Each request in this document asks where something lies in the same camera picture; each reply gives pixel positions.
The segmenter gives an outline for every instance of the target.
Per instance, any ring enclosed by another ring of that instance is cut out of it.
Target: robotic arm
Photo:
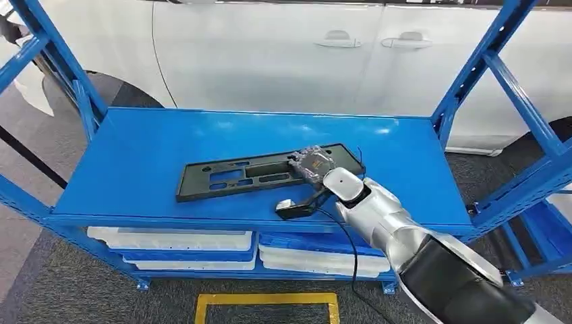
[[[401,289],[443,324],[559,324],[539,305],[502,289],[500,271],[451,235],[417,224],[399,199],[374,180],[341,167],[323,185],[339,199],[346,223],[383,251]]]

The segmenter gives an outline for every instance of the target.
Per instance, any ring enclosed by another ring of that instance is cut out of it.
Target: blue metal shelf
[[[293,221],[276,215],[279,201],[309,197],[310,185],[191,202],[176,202],[174,195],[187,163],[337,142],[356,156],[359,147],[367,176],[394,192],[416,221],[452,234],[472,231],[428,118],[179,109],[110,108],[47,220],[81,226],[338,231],[321,214]],[[333,199],[324,208],[335,214]]]
[[[38,0],[11,2],[34,38],[0,69],[0,90],[40,56],[76,104],[89,145],[55,208],[45,206],[1,175],[0,202],[138,281],[142,289],[148,288],[152,277],[349,279],[269,270],[260,261],[253,271],[140,271],[86,236],[81,227],[90,225],[339,232],[337,224],[324,215],[293,221],[282,221],[275,215],[280,200],[301,201],[308,197],[312,191],[308,185],[177,203],[175,189],[187,163],[294,151],[314,144],[341,142],[354,153],[359,147],[367,175],[394,192],[417,222],[461,236],[464,241],[500,225],[510,234],[506,225],[510,218],[572,181],[572,140],[562,143],[556,137],[498,56],[534,6],[534,0],[505,1],[430,117],[108,109]],[[469,218],[443,148],[456,111],[487,69],[546,156],[476,202],[477,215]],[[325,209],[333,212],[333,200],[325,204]],[[543,220],[525,221],[547,260],[521,274],[568,269],[565,267],[572,262],[572,254],[558,258],[565,247],[554,241],[553,233],[548,235]],[[509,239],[517,242],[514,235]],[[377,280],[395,282],[395,276],[385,273]],[[384,291],[390,292],[391,287],[387,285]]]

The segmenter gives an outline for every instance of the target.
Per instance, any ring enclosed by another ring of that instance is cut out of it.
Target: car side panel
[[[0,65],[6,64],[18,51],[20,47],[9,43],[0,37]],[[54,116],[46,95],[42,89],[44,74],[34,64],[29,63],[14,79],[13,84],[18,89],[24,100],[36,107],[39,111]]]
[[[85,70],[126,81],[166,107],[152,40],[152,1],[42,0],[42,6]]]
[[[360,111],[431,115],[497,13],[463,7],[388,5],[356,100]],[[427,46],[387,46],[391,39],[407,39],[407,33],[422,36]],[[495,111],[487,107],[461,110],[476,112],[464,112],[455,118],[448,149],[490,154],[499,147],[499,140],[506,140],[496,137],[503,131],[482,131]],[[510,113],[510,119],[516,120],[516,112]]]
[[[548,121],[572,115],[570,30],[572,11],[533,10],[500,52],[501,59]],[[471,127],[471,121],[478,127]],[[461,106],[453,124],[454,133],[467,140],[497,136],[498,148],[507,146],[528,130],[489,71]]]
[[[356,113],[378,5],[157,3],[155,42],[178,107]]]

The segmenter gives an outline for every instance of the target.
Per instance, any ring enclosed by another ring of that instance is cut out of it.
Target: stacked trays
[[[253,270],[256,264],[253,232],[89,227],[87,234],[140,270]]]
[[[351,236],[357,248],[357,276],[378,277],[390,270],[379,250],[359,236]],[[353,275],[353,249],[345,234],[260,233],[260,259],[267,269]]]

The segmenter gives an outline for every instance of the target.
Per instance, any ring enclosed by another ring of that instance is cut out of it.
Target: yellow tape
[[[339,324],[338,298],[332,292],[293,294],[200,294],[195,324],[205,324],[206,308],[211,305],[328,304],[330,324]]]

